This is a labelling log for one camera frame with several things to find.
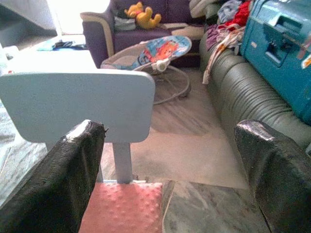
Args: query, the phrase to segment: green leather sofa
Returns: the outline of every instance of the green leather sofa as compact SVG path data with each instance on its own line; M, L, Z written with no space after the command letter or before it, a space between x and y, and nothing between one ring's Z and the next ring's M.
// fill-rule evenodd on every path
M206 69L211 51L206 49L207 34L200 42L200 69ZM243 57L231 50L222 53L211 70L207 85L216 112L231 145L234 127L246 119L260 120L293 139L310 152L311 126L298 119L284 99L260 76Z

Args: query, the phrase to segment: red clothing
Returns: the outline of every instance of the red clothing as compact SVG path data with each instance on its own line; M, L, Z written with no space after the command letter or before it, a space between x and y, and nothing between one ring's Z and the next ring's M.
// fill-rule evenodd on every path
M226 26L231 24L239 24L241 27L246 25L247 18L249 16L249 3L246 1L239 6L238 12L235 14L234 19L225 23Z

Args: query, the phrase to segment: bright window light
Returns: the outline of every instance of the bright window light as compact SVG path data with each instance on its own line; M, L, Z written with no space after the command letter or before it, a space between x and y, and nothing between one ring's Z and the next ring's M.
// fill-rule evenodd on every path
M104 12L110 0L53 0L53 7L63 34L82 34L81 12Z

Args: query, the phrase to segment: light blue chair backrest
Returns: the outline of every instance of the light blue chair backrest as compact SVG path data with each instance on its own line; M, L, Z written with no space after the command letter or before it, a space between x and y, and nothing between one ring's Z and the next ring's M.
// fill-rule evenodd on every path
M138 71L98 69L0 76L0 99L28 141L45 142L49 150L83 120L103 123L109 129L105 142L114 144L120 183L131 181L132 169L122 168L131 165L129 143L143 141L149 134L154 94L152 77Z

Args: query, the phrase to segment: yellow stuffed toy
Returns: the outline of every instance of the yellow stuffed toy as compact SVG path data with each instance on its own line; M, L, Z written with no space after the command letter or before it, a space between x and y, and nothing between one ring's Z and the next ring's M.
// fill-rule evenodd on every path
M155 28L161 21L160 14L156 14L153 19L151 18L152 16L151 7L147 6L145 11L143 11L142 3L140 1L136 5L131 5L128 10L125 9L124 12L130 18L136 17L137 24L144 29Z

